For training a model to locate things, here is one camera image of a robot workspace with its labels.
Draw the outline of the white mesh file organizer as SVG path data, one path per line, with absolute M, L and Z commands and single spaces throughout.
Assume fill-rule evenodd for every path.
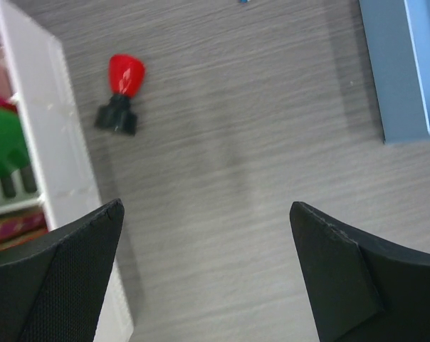
M 41 205 L 48 233 L 102 207 L 61 42 L 8 1 L 0 39 L 38 194 L 0 213 Z M 133 321 L 116 261 L 93 341 L 128 341 Z

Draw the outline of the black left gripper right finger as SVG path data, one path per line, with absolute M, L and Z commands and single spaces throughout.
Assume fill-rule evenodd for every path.
M 430 254 L 304 202 L 290 226 L 320 341 L 430 341 Z

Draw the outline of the red black stamp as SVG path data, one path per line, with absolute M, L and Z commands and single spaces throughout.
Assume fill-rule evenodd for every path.
M 113 55 L 108 64 L 112 96 L 98 108 L 95 127 L 134 136 L 138 117 L 131 110 L 131 100 L 139 92 L 146 68 L 140 59 L 125 53 Z

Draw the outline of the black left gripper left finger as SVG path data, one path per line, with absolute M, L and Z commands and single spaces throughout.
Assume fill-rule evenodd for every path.
M 124 214 L 114 199 L 0 251 L 0 341 L 93 341 Z

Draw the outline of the stack of notebooks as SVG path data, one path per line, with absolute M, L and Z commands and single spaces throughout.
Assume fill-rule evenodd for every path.
M 41 209 L 0 215 L 0 251 L 47 233 L 46 217 Z

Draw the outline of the green folder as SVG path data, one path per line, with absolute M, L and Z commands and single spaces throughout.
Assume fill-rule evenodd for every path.
M 30 163 L 19 117 L 0 108 L 0 179 Z

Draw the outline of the light blue drawer box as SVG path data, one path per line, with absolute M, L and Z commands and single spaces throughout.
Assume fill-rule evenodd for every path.
M 361 1 L 387 144 L 430 141 L 430 1 Z

